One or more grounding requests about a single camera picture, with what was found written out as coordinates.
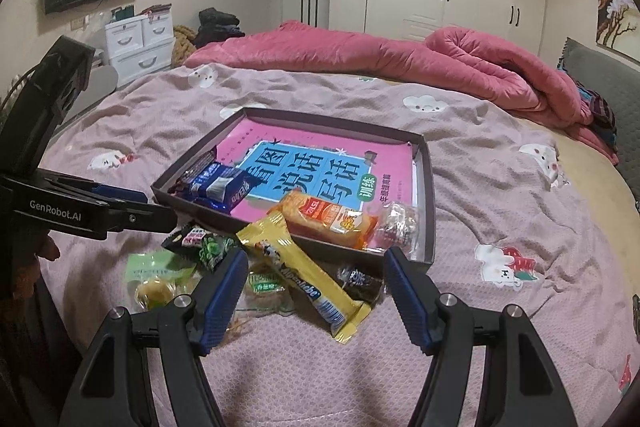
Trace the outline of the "person hand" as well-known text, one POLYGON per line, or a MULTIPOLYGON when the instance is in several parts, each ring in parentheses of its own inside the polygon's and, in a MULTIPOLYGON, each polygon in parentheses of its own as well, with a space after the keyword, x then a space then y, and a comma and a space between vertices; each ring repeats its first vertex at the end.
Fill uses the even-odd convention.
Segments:
POLYGON ((60 257, 60 250, 49 235, 41 235, 36 243, 35 255, 48 261, 55 261, 60 257))

